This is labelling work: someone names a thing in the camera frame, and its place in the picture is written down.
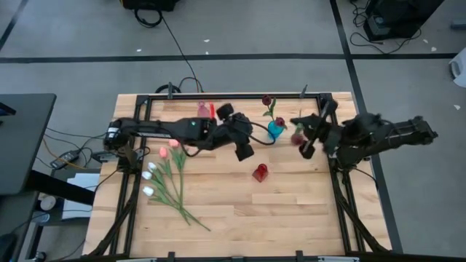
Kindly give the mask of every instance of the wooden tabletop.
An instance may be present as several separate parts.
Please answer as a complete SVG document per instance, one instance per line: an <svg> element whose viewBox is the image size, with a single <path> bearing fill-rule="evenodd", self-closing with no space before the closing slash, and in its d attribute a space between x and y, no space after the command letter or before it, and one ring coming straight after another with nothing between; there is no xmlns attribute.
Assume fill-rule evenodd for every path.
<svg viewBox="0 0 466 262"><path fill-rule="evenodd" d="M339 103L336 111L339 122L356 115L350 92L332 95ZM136 96L119 95L114 119L133 117ZM266 107L259 99L213 101L216 108L227 102L252 122L263 125L270 122L269 117L262 116ZM289 121L299 115L301 108L303 116L317 113L315 99L279 99L275 116ZM175 121L196 115L196 100L157 100L151 110L151 120ZM234 145L203 151L186 160L185 208L212 231L195 223L188 226L176 210L150 202L140 191L130 257L167 257L170 251L177 257L292 256L296 250L303 250L304 255L343 255L328 162L322 146L316 143L312 159L303 159L290 142L294 127L289 122L287 125L290 128L273 146L251 141L255 154L242 162L237 161ZM253 135L267 140L266 131L257 127ZM150 138L147 145L151 153L145 157L144 167L147 162L159 162L157 152L161 146L167 146L167 141ZM269 176L263 183L251 176L261 163L269 168ZM369 162L360 163L358 168L371 174ZM115 169L116 163L104 164L100 180ZM360 219L390 249L374 182L358 171L350 175ZM98 189L83 254L96 247L114 222L121 182L121 173L117 173ZM141 188L150 185L146 180L141 182ZM347 224L356 250L348 217ZM121 232L118 252L122 252L126 224Z"/></svg>

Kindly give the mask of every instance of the small vase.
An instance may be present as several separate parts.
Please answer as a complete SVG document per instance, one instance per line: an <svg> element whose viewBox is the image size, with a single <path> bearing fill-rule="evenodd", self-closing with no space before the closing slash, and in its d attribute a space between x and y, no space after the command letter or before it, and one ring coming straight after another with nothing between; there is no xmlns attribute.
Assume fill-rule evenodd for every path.
<svg viewBox="0 0 466 262"><path fill-rule="evenodd" d="M272 140L274 138L277 139L280 136L280 134L283 132L283 130L285 129L284 127L277 126L275 124L275 121L271 121L269 123L268 128L269 128L269 138L272 139Z"/></svg>

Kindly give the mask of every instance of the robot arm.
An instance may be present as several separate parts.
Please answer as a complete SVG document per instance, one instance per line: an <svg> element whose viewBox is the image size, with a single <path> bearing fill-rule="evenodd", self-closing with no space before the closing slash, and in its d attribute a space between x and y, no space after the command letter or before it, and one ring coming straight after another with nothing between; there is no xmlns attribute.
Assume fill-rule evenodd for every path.
<svg viewBox="0 0 466 262"><path fill-rule="evenodd" d="M337 107L336 101L329 100L320 116L312 114L291 120L293 124L304 126L304 136L308 141L299 148L304 158L312 157L315 151L312 144L319 139L324 145L324 152L336 155L341 169L351 169L367 156L402 145L427 145L438 137L420 116L392 123L380 115L359 114L343 122L342 126L336 126L326 119Z"/></svg>
<svg viewBox="0 0 466 262"><path fill-rule="evenodd" d="M218 118L223 121L223 124L220 125L217 125L215 119L202 117L184 118L176 122L138 121L131 118L121 118L110 123L103 145L107 151L124 153L131 151L128 142L134 137L172 138L178 140L182 146L194 146L199 151L211 151L235 143L237 146L236 155L238 160L242 161L254 155L254 151L249 145L249 136L253 132L253 127L244 114L233 113L233 107L229 103L220 107L217 110ZM126 157L128 159L134 158L130 155L126 155Z"/></svg>

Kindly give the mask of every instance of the concrete floor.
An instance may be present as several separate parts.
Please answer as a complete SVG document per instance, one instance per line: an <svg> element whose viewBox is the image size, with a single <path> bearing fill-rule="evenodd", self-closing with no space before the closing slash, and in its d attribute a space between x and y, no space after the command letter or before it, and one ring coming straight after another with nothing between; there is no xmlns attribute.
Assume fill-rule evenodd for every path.
<svg viewBox="0 0 466 262"><path fill-rule="evenodd" d="M349 37L359 30L352 24L353 6L348 0L336 1ZM20 2L0 0L0 33ZM466 47L466 31L451 31L449 23L463 18L464 10L466 1L445 0L422 28L422 36L397 53L459 52ZM187 55L343 54L329 0L181 0L165 17ZM390 50L396 43L385 41L382 48ZM370 47L349 49L355 54L376 54ZM179 53L164 25L141 27L116 0L28 0L3 48L0 45L0 61L2 57L132 55ZM368 111L394 122L423 115L440 135L430 146L381 154L404 252L466 257L466 198L462 195L466 90L452 82L448 61L375 59L354 60L354 64ZM191 64L207 92L299 91L305 84L308 91L353 91L344 59L198 60ZM182 61L0 63L0 92L55 93L58 99L49 127L98 135L108 125L117 94L153 92L185 76L190 71ZM183 85L183 90L193 92L194 85ZM50 146L56 152L71 148L54 141ZM98 141L91 146L101 150ZM39 157L52 160L45 150ZM40 162L34 167L50 172ZM47 228L39 249L50 259L59 258L76 248L85 230L85 226Z"/></svg>

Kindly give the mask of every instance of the red rose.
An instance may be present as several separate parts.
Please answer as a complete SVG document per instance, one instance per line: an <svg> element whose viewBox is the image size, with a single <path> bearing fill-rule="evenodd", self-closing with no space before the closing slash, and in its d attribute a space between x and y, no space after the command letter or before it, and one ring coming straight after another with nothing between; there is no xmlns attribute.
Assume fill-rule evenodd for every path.
<svg viewBox="0 0 466 262"><path fill-rule="evenodd" d="M291 136L291 143L295 146L300 146L304 143L304 137L301 134L293 134Z"/></svg>
<svg viewBox="0 0 466 262"><path fill-rule="evenodd" d="M284 127L286 128L286 124L285 124L285 120L281 117L277 117L275 119L275 124L278 126L278 127Z"/></svg>
<svg viewBox="0 0 466 262"><path fill-rule="evenodd" d="M264 106L270 106L270 104L272 103L272 98L268 95L264 95L262 97L262 103L264 104Z"/></svg>

